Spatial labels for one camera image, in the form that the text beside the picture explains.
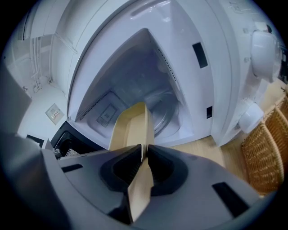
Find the black slot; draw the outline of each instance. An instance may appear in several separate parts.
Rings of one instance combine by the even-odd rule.
[[[212,117],[212,112],[213,112],[213,107],[210,106],[206,109],[206,112],[207,112],[207,119]]]
[[[225,182],[212,185],[234,217],[241,215],[249,206]]]
[[[51,140],[54,149],[60,149],[62,156],[65,156],[69,148],[79,154],[86,154],[102,150],[103,148],[79,133],[65,121]]]
[[[67,172],[74,171],[74,170],[82,168],[82,167],[83,166],[80,164],[74,164],[74,165],[63,167],[61,169],[63,170],[63,172],[67,173]]]
[[[169,195],[177,191],[188,176],[187,165],[154,145],[148,146],[148,164],[153,175],[151,196]]]
[[[111,191],[126,192],[141,165],[141,145],[105,162],[100,178]]]
[[[199,43],[196,43],[192,46],[193,46],[193,49],[194,49],[195,54],[197,56],[200,68],[204,68],[204,67],[208,66],[207,59],[206,59],[206,56],[205,56],[205,53],[204,53],[204,50],[203,50],[201,43],[199,42]]]

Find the woven basket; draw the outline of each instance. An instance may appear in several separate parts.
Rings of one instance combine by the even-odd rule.
[[[277,190],[284,181],[280,152],[264,123],[260,123],[241,144],[249,183],[260,193]]]
[[[265,115],[264,123],[278,147],[286,174],[288,172],[288,121],[277,105]]]
[[[288,97],[282,97],[279,102],[276,103],[276,106],[280,109],[285,118],[288,120]]]

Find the white washing machine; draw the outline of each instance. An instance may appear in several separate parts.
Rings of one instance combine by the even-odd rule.
[[[221,146],[263,117],[281,38],[252,1],[48,2],[35,17],[47,15],[43,34],[52,34],[49,77],[67,97],[69,124],[103,148],[137,102],[150,109],[161,146],[209,135]]]

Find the white wall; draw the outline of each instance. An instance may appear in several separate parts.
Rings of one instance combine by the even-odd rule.
[[[68,96],[68,75],[74,53],[56,36],[53,38],[51,53],[51,75],[53,81],[56,82],[64,91],[65,95]]]
[[[40,89],[48,83],[51,39],[52,35],[38,38],[37,45],[34,47],[33,43],[36,40],[18,40],[15,32],[2,54],[2,59],[8,71],[21,88],[27,89],[27,93],[31,98],[37,97],[35,93],[37,90],[34,91],[34,88],[37,87],[36,80],[41,84]]]
[[[45,113],[54,103],[64,113],[64,117],[57,125],[54,125]],[[38,135],[51,140],[66,121],[66,113],[67,100],[64,93],[58,88],[47,85],[37,93],[37,97],[30,104],[21,121],[18,134],[22,137],[26,137],[27,134]]]

